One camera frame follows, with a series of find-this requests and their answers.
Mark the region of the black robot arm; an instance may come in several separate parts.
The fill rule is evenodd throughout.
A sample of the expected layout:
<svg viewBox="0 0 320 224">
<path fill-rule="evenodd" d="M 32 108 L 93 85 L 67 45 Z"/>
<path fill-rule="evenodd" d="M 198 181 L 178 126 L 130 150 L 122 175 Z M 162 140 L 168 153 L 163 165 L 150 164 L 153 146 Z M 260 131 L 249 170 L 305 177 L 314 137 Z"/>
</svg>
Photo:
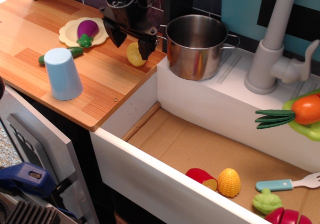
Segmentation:
<svg viewBox="0 0 320 224">
<path fill-rule="evenodd" d="M 158 44 L 157 28 L 148 19 L 154 0 L 105 0 L 99 8 L 104 28 L 113 44 L 120 47 L 128 35 L 138 39 L 138 50 L 147 60 Z"/>
</svg>

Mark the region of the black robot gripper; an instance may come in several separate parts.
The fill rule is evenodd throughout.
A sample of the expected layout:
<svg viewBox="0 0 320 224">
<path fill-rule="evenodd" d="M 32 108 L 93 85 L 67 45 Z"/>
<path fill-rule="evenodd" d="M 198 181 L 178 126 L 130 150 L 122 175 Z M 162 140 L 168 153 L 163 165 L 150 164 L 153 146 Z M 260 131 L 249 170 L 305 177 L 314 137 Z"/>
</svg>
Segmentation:
<svg viewBox="0 0 320 224">
<path fill-rule="evenodd" d="M 104 28 L 119 48 L 128 35 L 138 40 L 138 50 L 142 60 L 148 60 L 156 50 L 159 41 L 157 29 L 147 17 L 153 0 L 106 0 L 106 5 L 99 8 Z"/>
</svg>

